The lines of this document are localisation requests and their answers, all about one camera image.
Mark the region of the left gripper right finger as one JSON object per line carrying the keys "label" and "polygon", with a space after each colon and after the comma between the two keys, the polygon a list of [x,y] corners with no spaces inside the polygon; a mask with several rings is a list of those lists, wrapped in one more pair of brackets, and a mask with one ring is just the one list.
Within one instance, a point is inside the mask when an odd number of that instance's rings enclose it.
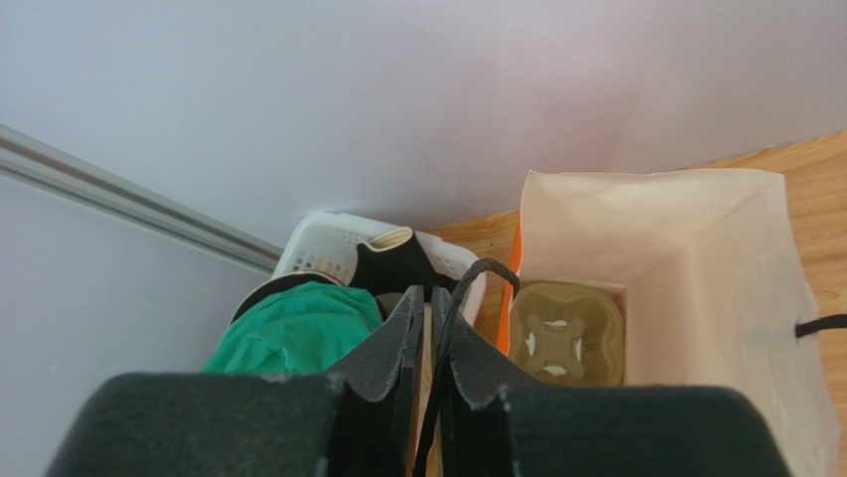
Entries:
{"label": "left gripper right finger", "polygon": [[763,418],[721,387],[567,388],[520,370],[431,296],[446,476],[785,476]]}

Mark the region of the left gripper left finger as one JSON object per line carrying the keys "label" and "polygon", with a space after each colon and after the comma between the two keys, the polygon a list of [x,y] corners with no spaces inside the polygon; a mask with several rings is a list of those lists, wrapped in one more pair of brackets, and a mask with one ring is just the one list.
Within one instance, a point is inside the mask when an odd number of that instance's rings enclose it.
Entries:
{"label": "left gripper left finger", "polygon": [[424,291],[329,369],[124,374],[85,402],[51,476],[403,476]]}

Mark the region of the pulp cup carrier tray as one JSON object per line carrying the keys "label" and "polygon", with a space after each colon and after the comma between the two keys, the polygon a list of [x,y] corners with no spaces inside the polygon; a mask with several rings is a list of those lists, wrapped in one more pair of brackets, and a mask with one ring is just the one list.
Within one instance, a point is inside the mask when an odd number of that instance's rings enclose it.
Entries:
{"label": "pulp cup carrier tray", "polygon": [[606,292],[530,283],[514,299],[509,321],[508,357],[532,377],[566,387],[623,382],[624,318]]}

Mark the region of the orange paper bag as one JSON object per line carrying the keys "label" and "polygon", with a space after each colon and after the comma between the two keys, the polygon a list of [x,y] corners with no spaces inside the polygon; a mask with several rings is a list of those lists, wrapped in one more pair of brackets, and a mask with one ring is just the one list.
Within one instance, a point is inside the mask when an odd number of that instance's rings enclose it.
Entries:
{"label": "orange paper bag", "polygon": [[[510,362],[509,315],[522,286],[556,282],[602,290],[624,318],[623,382],[606,388],[734,390],[763,418],[787,465],[785,476],[837,474],[840,426],[818,333],[846,320],[818,312],[781,175],[748,169],[532,172],[507,278],[504,324],[491,345]],[[435,335],[441,347],[420,452],[440,442],[438,382],[449,338]]]}

